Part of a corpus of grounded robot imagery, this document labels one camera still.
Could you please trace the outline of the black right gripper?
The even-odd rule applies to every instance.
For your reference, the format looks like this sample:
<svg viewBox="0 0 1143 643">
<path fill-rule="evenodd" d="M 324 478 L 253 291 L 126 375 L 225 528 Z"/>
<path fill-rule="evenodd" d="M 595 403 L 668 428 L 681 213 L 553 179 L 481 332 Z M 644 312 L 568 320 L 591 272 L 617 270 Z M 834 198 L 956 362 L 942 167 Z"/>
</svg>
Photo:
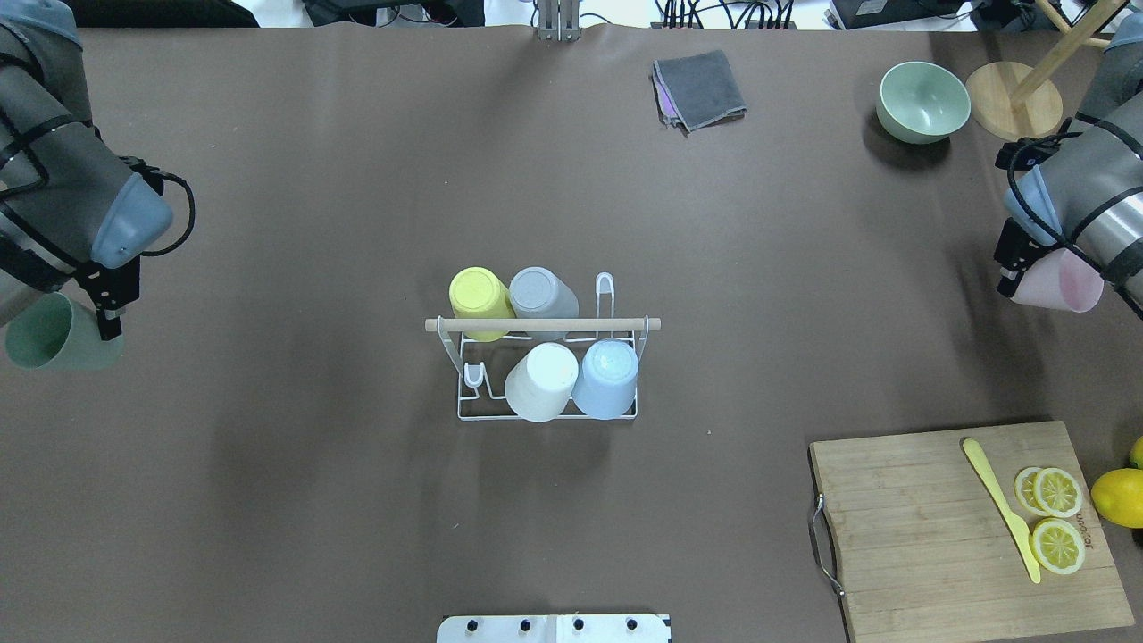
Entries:
<svg viewBox="0 0 1143 643">
<path fill-rule="evenodd" d="M 1008 217 L 996 246 L 996 262 L 1001 274 L 997 294 L 1014 298 L 1026 271 L 1045 255 L 1045 246 L 1038 244 L 1013 217 Z"/>
</svg>

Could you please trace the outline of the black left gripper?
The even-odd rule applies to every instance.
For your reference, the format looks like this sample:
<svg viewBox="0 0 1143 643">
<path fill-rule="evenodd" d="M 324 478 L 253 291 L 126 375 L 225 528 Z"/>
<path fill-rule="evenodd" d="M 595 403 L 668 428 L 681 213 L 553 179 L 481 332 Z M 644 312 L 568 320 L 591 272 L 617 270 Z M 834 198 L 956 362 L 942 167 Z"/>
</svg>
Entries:
<svg viewBox="0 0 1143 643">
<path fill-rule="evenodd" d="M 106 268 L 89 262 L 75 273 L 75 281 L 88 294 L 98 311 L 98 333 L 102 341 L 121 338 L 120 318 L 127 305 L 139 299 L 139 257 L 119 268 Z"/>
</svg>

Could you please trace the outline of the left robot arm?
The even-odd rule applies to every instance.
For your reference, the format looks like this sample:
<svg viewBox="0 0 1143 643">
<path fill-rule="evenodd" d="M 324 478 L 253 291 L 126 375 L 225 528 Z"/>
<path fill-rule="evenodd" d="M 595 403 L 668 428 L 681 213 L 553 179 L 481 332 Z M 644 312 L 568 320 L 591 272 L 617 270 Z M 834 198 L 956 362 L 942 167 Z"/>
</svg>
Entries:
<svg viewBox="0 0 1143 643">
<path fill-rule="evenodd" d="M 103 341 L 138 298 L 139 256 L 171 226 L 146 170 L 91 122 L 83 48 L 62 1 L 3 1 L 3 322 L 75 280 Z"/>
</svg>

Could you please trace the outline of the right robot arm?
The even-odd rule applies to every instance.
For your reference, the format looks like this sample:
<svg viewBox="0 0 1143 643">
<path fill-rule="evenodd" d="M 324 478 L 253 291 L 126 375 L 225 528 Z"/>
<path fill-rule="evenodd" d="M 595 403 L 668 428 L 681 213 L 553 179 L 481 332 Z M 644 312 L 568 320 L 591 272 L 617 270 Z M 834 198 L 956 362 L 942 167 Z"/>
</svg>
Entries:
<svg viewBox="0 0 1143 643">
<path fill-rule="evenodd" d="M 1066 251 L 1140 313 L 1140 13 L 1130 13 L 1077 113 L 1057 132 L 1005 144 L 997 154 L 1009 212 L 996 246 L 1001 296 L 1016 298 L 1037 262 Z"/>
</svg>

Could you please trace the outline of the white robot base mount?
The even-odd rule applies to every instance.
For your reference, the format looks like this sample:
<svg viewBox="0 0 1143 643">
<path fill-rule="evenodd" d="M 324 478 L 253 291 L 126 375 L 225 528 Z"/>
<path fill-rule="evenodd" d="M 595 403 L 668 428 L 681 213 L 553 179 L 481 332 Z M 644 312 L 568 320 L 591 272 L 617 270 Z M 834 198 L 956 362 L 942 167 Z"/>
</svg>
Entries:
<svg viewBox="0 0 1143 643">
<path fill-rule="evenodd" d="M 669 614 L 454 614 L 437 642 L 671 642 Z"/>
</svg>

